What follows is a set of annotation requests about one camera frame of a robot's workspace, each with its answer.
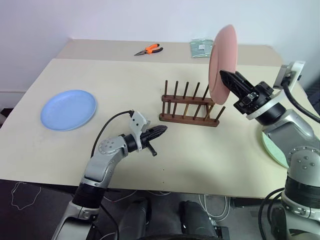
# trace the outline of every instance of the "light green plate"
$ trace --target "light green plate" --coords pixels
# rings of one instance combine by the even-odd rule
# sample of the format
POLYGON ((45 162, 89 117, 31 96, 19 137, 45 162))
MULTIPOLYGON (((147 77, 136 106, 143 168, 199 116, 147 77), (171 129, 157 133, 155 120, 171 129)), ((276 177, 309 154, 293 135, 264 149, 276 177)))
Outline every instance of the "light green plate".
POLYGON ((274 144, 270 138, 264 132, 261 132, 262 142, 266 149, 266 151, 270 154, 270 156, 280 165, 285 168, 289 168, 287 164, 286 157, 284 153, 274 144))

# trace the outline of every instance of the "floor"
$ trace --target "floor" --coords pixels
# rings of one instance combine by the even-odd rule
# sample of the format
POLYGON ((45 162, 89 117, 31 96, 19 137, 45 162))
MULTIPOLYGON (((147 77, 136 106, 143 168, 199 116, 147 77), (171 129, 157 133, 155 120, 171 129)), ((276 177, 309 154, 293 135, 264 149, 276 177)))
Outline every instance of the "floor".
MULTIPOLYGON (((62 217, 67 203, 72 199, 70 194, 41 188, 41 192, 33 205, 22 210, 12 206, 11 191, 16 182, 0 180, 0 239, 1 240, 50 240, 57 224, 62 217)), ((20 208, 29 205, 40 191, 40 187, 31 184, 20 184, 14 192, 13 204, 20 208)), ((132 190, 106 192, 109 199, 117 200, 131 194, 132 190)), ((118 202, 103 200, 104 206, 119 223, 128 205, 138 197, 148 197, 152 202, 152 220, 147 235, 181 234, 178 208, 180 201, 199 202, 197 194, 174 193, 155 196, 147 191, 137 191, 134 195, 118 202)), ((222 196, 207 197, 207 208, 212 214, 218 215, 224 208, 222 196)), ((261 239, 258 229, 258 206, 231 208, 228 217, 219 222, 220 226, 229 227, 231 240, 261 239)), ((263 218, 267 239, 273 240, 267 218, 263 218)), ((114 232, 108 217, 101 212, 97 223, 105 235, 114 232)))

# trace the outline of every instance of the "black cable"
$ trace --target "black cable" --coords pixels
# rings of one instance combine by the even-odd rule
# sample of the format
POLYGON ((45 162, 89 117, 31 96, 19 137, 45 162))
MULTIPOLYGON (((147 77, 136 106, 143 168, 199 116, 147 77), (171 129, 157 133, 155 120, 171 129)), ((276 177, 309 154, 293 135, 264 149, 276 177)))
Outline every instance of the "black cable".
POLYGON ((300 112, 302 112, 303 114, 307 115, 309 118, 315 120, 317 123, 320 124, 320 118, 317 117, 316 115, 312 114, 311 112, 309 112, 303 106, 301 106, 297 102, 297 100, 295 100, 294 96, 292 96, 292 94, 291 94, 291 92, 289 90, 289 82, 288 82, 288 80, 284 80, 283 81, 282 87, 283 87, 283 90, 284 90, 284 93, 285 93, 286 97, 292 103, 292 105, 296 107, 296 109, 298 109, 300 112))
POLYGON ((107 211, 107 209, 102 205, 102 203, 100 204, 100 207, 102 208, 102 210, 105 212, 105 214, 108 215, 108 217, 110 218, 110 220, 112 221, 112 223, 115 226, 115 234, 116 234, 116 240, 119 240, 119 226, 116 222, 116 220, 114 219, 114 217, 107 211))
POLYGON ((96 139, 95 139, 95 141, 94 141, 94 144, 93 144, 93 147, 92 147, 92 151, 91 151, 91 158, 94 156, 95 149, 96 149, 96 146, 97 146, 97 142, 98 142, 101 134, 104 132, 106 126, 107 126, 113 119, 115 119, 116 117, 118 117, 118 116, 120 116, 120 115, 123 115, 123 114, 130 114, 130 117, 132 117, 132 115, 134 114, 134 111, 133 111, 133 110, 129 110, 129 111, 119 112, 118 114, 114 115, 113 117, 111 117, 111 118, 106 122, 106 124, 102 127, 101 131, 99 132, 98 136, 96 137, 96 139))
POLYGON ((266 216, 267 216, 267 218, 268 218, 268 222, 269 222, 270 226, 271 226, 271 209, 272 209, 272 206, 274 205, 275 201, 276 201, 278 198, 281 197, 281 194, 282 194, 282 192, 280 192, 277 196, 275 196, 275 197, 271 200, 271 202, 270 202, 270 204, 269 204, 269 206, 268 206, 268 210, 267 210, 267 212, 266 212, 266 216))
POLYGON ((264 206, 265 206, 266 202, 268 201, 268 199, 269 199, 272 195, 274 195, 274 194, 276 194, 276 193, 278 193, 278 192, 281 192, 281 191, 283 191, 284 189, 285 189, 285 188, 282 187, 282 188, 279 188, 279 189, 277 189, 277 190, 274 190, 274 191, 270 192, 270 193, 265 197, 265 199, 263 199, 263 201, 262 201, 262 203, 261 203, 261 205, 260 205, 259 212, 258 212, 258 225, 259 225, 260 234, 261 234, 261 237, 262 237, 263 240, 267 240, 266 235, 265 235, 264 228, 262 227, 262 211, 263 211, 263 209, 264 209, 264 206))

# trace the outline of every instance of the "white wall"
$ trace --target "white wall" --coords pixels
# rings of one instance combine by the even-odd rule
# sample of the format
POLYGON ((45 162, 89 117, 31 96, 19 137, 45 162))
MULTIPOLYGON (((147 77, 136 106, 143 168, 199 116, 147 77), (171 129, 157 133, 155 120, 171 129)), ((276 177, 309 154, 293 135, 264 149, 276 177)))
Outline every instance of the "white wall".
POLYGON ((0 91, 28 89, 69 38, 189 42, 227 24, 241 44, 309 61, 305 87, 319 74, 319 0, 0 0, 0 91))

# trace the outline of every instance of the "pink plate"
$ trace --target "pink plate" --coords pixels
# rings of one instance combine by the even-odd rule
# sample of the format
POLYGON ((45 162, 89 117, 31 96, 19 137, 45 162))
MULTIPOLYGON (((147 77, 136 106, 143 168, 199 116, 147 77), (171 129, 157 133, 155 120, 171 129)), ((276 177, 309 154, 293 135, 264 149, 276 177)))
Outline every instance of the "pink plate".
POLYGON ((236 71, 238 57, 237 35, 232 25, 222 28, 215 37, 209 64, 209 89, 212 100, 222 105, 230 90, 221 80, 219 71, 236 71))

